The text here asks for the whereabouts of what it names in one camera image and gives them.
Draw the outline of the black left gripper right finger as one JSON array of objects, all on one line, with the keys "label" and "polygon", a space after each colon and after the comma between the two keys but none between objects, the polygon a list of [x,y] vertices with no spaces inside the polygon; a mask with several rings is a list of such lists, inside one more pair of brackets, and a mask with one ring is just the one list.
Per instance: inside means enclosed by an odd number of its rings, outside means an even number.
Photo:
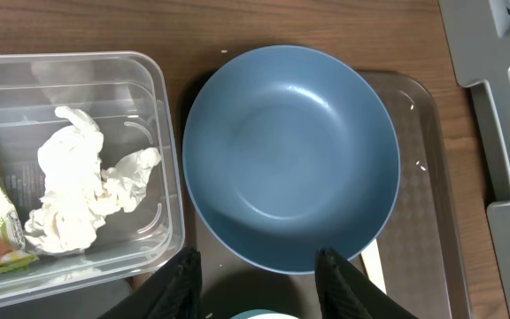
[{"label": "black left gripper right finger", "polygon": [[416,319],[332,248],[316,255],[315,283],[328,319]]}]

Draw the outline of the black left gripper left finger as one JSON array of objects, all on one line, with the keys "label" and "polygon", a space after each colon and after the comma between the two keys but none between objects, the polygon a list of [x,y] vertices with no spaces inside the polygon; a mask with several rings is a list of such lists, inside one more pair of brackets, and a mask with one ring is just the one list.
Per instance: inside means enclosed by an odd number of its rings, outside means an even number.
[{"label": "black left gripper left finger", "polygon": [[99,319],[198,319],[201,291],[201,254],[196,248],[184,247]]}]

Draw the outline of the yellow plastic spoon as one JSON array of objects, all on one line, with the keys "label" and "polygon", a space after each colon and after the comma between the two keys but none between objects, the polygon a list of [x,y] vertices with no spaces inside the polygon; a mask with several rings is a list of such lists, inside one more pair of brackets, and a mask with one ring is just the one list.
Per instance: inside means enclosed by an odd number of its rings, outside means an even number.
[{"label": "yellow plastic spoon", "polygon": [[368,279],[383,293],[387,293],[380,252],[374,239],[362,252],[361,259]]}]

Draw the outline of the light blue rice bowl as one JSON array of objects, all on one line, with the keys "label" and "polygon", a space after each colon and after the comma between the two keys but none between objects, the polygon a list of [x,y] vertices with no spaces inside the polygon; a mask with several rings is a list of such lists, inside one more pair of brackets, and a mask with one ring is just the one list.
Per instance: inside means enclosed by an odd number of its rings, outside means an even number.
[{"label": "light blue rice bowl", "polygon": [[253,309],[234,315],[230,319],[298,319],[293,315],[287,315],[265,309]]}]

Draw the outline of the white tissue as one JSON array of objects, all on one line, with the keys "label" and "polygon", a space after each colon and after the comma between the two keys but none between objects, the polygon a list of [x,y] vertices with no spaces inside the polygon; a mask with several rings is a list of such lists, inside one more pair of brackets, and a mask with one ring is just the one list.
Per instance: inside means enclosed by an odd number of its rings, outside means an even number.
[{"label": "white tissue", "polygon": [[55,114],[71,124],[38,149],[44,194],[42,206],[29,213],[24,226],[27,249],[46,255],[81,253],[97,240],[108,215],[135,211],[162,156],[149,147],[103,170],[104,134],[94,120],[68,106],[57,107]]}]

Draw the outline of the dark blue plate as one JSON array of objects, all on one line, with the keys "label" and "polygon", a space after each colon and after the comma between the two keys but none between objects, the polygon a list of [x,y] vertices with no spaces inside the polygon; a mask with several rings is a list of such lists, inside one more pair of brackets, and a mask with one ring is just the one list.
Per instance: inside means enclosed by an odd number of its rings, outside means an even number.
[{"label": "dark blue plate", "polygon": [[206,227],[250,264],[314,271],[358,256],[396,204],[394,124],[373,88],[322,51],[275,45],[219,68],[190,108],[182,164]]}]

